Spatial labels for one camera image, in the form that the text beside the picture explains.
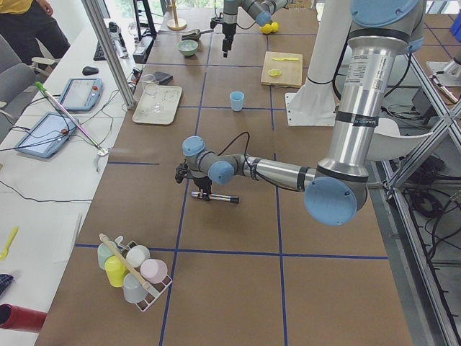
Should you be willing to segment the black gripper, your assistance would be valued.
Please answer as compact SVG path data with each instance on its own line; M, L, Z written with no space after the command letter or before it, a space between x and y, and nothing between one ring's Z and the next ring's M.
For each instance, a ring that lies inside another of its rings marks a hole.
M212 193L211 179L200 172L193 172L192 179L199 190L198 198L200 200L210 201L209 195Z
M232 48L234 35L236 33L236 24L223 23L223 34L225 35L222 44L223 57L228 57L228 52Z

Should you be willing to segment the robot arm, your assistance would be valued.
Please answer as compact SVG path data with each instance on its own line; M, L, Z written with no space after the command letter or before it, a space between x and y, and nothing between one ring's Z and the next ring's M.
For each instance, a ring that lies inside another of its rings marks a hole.
M213 184L236 175L265 180L304 194L311 216L338 226L349 222L367 199L366 162L396 56L421 47L423 1L327 1L308 77L286 102L292 125L334 127L327 156L316 167L217 154L198 136L182 145L176 180L192 179L210 197Z
M222 25L222 33L225 35L222 44L223 57L228 57L232 48L234 35L236 34L238 10L242 8L258 26L269 24L272 15L281 8L288 8L292 1L288 0L232 0L223 2L223 11L213 22Z

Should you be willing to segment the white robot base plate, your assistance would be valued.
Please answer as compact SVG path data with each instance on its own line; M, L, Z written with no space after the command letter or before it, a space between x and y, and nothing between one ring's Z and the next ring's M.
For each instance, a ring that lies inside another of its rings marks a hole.
M335 123L333 92L325 95L301 91L286 93L285 106L289 126L333 126Z

